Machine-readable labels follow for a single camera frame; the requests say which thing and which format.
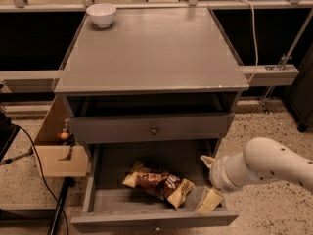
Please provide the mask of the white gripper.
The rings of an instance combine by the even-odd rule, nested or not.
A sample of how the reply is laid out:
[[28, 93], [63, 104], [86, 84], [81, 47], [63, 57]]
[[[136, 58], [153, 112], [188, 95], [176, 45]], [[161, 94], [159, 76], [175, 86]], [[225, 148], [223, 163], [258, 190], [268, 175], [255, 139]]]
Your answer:
[[213, 157], [201, 155], [200, 159], [207, 168], [210, 168], [209, 180], [214, 188], [204, 188], [196, 212], [211, 212], [224, 199], [222, 192], [239, 191], [240, 187], [236, 186], [227, 175], [226, 162], [229, 159], [228, 156], [216, 160]]

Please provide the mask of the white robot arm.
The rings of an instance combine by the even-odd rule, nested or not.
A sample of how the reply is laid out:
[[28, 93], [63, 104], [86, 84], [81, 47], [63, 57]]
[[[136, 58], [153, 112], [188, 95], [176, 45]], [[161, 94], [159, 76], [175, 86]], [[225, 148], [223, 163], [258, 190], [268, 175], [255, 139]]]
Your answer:
[[234, 156], [215, 159], [202, 155], [201, 160], [209, 168], [212, 187], [204, 188], [196, 212], [211, 212], [222, 202], [224, 193], [247, 185], [287, 181], [313, 191], [313, 162], [270, 138], [251, 139]]

